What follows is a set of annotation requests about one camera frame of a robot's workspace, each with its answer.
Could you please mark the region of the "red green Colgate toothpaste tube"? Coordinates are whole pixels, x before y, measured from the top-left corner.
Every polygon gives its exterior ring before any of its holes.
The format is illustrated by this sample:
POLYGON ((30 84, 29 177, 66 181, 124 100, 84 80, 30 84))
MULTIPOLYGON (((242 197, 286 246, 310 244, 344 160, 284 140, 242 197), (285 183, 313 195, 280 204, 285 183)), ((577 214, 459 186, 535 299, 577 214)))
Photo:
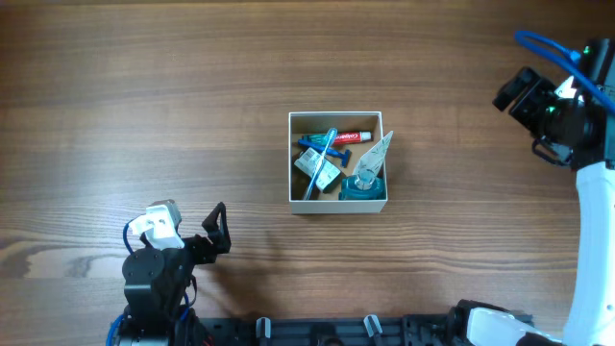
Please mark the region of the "red green Colgate toothpaste tube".
MULTIPOLYGON (((319 145, 326 145, 329 142, 329 137, 327 134, 304 135, 302 136, 302 139, 319 144, 319 145)), ((355 143, 362 143, 362 142, 367 142, 367 141, 372 141, 372 140, 373 138, 372 138, 371 132, 338 133, 332 145, 336 146, 336 145, 355 144, 355 143)))

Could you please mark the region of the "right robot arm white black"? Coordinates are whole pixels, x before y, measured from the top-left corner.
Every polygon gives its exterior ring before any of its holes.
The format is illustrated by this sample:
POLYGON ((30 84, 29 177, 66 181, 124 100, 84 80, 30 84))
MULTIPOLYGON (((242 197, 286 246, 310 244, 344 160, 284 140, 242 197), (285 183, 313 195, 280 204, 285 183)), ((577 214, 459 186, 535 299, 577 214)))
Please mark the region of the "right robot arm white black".
POLYGON ((591 38, 582 51, 518 31, 516 41, 557 65, 568 78, 555 85, 530 67, 496 94, 533 138, 531 151, 576 174, 580 210, 572 305, 561 338, 507 309, 462 301, 452 308, 446 338, 470 345, 611 345, 614 342, 614 41, 591 38))

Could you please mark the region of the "white cardboard box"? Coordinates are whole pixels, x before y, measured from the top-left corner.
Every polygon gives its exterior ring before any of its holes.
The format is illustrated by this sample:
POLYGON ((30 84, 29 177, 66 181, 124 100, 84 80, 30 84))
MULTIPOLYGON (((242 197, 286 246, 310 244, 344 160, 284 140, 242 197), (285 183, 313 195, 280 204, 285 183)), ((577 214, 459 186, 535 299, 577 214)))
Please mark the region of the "white cardboard box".
POLYGON ((302 153, 298 140, 304 135, 324 134, 330 128, 336 128, 342 133, 369 132, 372 140, 369 142, 349 144, 351 151, 348 166, 341 168, 344 177, 353 173, 360 157, 369 151, 385 132, 382 128, 382 116, 379 111, 292 111, 288 114, 288 202, 293 214, 348 214, 348 213, 378 213, 388 202, 388 192, 378 200, 345 200, 338 198, 341 185, 336 185, 332 191, 323 193, 316 189, 311 197, 304 201, 303 194, 308 187, 309 176, 294 165, 302 153))

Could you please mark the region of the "white Pantene conditioner tube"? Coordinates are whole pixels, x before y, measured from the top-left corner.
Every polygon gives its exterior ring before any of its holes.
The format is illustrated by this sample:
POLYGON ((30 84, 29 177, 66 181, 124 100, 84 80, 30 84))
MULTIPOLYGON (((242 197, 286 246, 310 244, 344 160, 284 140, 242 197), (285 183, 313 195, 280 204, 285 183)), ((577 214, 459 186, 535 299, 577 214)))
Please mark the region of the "white Pantene conditioner tube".
POLYGON ((380 173, 381 168, 384 165, 386 153, 393 134, 394 132, 390 131, 358 160, 358 163, 353 170, 354 175, 358 175, 364 170, 369 170, 375 175, 380 173))

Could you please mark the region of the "green white soap pack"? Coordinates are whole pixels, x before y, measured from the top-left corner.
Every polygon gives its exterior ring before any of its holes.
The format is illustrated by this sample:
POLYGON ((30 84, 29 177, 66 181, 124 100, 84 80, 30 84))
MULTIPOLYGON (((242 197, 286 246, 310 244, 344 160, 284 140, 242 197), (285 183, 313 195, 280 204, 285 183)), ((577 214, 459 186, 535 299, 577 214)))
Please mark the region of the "green white soap pack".
POLYGON ((322 155, 312 148, 302 152, 293 164, 310 178, 317 173, 316 187, 324 193, 331 192, 342 177, 342 172, 339 168, 327 159, 322 161, 322 155))

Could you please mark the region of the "blue disposable razor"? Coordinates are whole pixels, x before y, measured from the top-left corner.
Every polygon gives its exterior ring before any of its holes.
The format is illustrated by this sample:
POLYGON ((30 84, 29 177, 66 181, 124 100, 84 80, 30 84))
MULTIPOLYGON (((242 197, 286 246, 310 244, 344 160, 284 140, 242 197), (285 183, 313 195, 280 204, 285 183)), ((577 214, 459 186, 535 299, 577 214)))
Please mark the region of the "blue disposable razor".
MULTIPOLYGON (((316 152, 318 152, 319 154, 322 154, 325 147, 323 145, 320 144, 316 144, 314 142, 305 140, 305 139, 299 139, 298 140, 298 144, 300 146, 304 146, 307 148, 311 148, 314 149, 316 152)), ((352 155, 351 151, 349 149, 346 149, 345 151, 338 151, 332 148, 328 148, 327 149, 327 155, 334 157, 334 158, 338 158, 341 159, 341 166, 343 168, 346 168, 348 166, 348 163, 350 161, 350 156, 352 155)))

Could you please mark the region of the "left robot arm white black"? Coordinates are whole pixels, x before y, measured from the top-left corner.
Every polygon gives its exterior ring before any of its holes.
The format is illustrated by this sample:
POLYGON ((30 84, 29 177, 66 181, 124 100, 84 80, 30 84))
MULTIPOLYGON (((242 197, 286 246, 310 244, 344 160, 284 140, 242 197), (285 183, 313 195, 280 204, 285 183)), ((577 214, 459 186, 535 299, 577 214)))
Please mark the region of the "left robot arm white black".
POLYGON ((111 323, 106 346, 204 345, 214 336, 200 322, 193 270, 212 264, 232 247, 226 206, 218 203, 202 222, 203 235, 182 237, 182 216, 172 199, 157 201, 129 221, 122 232, 129 256, 123 262, 127 307, 111 323))

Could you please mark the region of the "blue Listerine mouthwash bottle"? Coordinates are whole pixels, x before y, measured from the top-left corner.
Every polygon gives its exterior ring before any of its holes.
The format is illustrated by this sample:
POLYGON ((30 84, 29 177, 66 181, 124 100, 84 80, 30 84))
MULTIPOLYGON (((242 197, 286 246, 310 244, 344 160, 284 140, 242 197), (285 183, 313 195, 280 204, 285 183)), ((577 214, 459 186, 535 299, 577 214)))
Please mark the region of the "blue Listerine mouthwash bottle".
POLYGON ((339 200, 380 200, 385 184, 374 172, 365 170, 342 181, 339 200))

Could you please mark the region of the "blue white toothbrush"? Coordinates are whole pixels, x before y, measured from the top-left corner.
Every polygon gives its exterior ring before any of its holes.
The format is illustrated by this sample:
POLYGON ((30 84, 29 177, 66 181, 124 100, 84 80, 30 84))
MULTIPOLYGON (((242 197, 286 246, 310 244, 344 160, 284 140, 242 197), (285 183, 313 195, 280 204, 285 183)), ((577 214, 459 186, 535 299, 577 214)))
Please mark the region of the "blue white toothbrush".
POLYGON ((307 200, 310 199, 311 192, 316 187, 316 182, 318 180, 318 176, 319 176, 319 174, 321 173, 321 171, 323 169, 324 161, 325 161, 326 156, 327 156, 327 149, 330 148, 333 145, 336 136, 337 136, 336 128, 330 128, 328 130, 328 132, 327 132, 327 135, 326 135, 326 142, 325 142, 325 145, 324 145, 325 149, 324 149, 323 153, 320 154, 320 159, 316 162, 316 164, 314 166, 313 175, 311 177, 310 183, 307 186, 307 189, 304 192, 304 195, 302 197, 302 199, 304 201, 307 201, 307 200))

